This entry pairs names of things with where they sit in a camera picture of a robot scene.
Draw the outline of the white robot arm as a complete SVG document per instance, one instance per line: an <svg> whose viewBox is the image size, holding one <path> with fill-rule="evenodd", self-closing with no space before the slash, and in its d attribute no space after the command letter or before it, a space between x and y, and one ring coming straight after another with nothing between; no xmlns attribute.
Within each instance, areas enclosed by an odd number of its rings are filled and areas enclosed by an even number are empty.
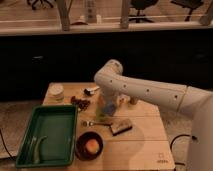
<svg viewBox="0 0 213 171"><path fill-rule="evenodd" d="M192 119L186 171L213 171L213 92L187 85L126 77L122 64L109 60L95 76L103 98L117 94L163 106Z"/></svg>

